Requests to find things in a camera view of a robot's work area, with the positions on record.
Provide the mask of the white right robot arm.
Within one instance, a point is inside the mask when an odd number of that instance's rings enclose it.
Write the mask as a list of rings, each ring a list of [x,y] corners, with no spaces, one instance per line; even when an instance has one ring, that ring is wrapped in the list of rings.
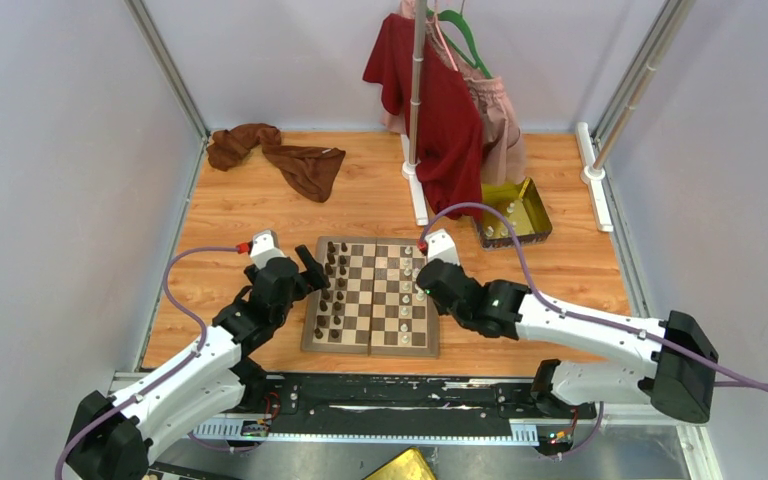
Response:
[[[665,320],[609,314],[539,297],[507,280],[480,284],[439,259],[422,267],[416,282],[440,314],[484,337],[555,343],[601,357],[599,363],[540,363],[530,395],[544,417],[606,402],[650,404],[686,423],[710,419],[719,354],[689,314],[673,311]]]

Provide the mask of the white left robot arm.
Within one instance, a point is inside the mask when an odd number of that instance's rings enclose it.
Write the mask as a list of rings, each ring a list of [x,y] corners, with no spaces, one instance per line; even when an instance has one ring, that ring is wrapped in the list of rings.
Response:
[[[264,405],[266,373],[251,354],[274,337],[296,302],[329,280],[306,246],[296,246],[290,258],[271,231],[231,250],[249,256],[249,285],[212,323],[194,315],[199,336],[171,360],[110,395],[84,397],[55,478],[71,469],[81,479],[140,479],[171,445],[214,415],[234,407],[253,413]]]

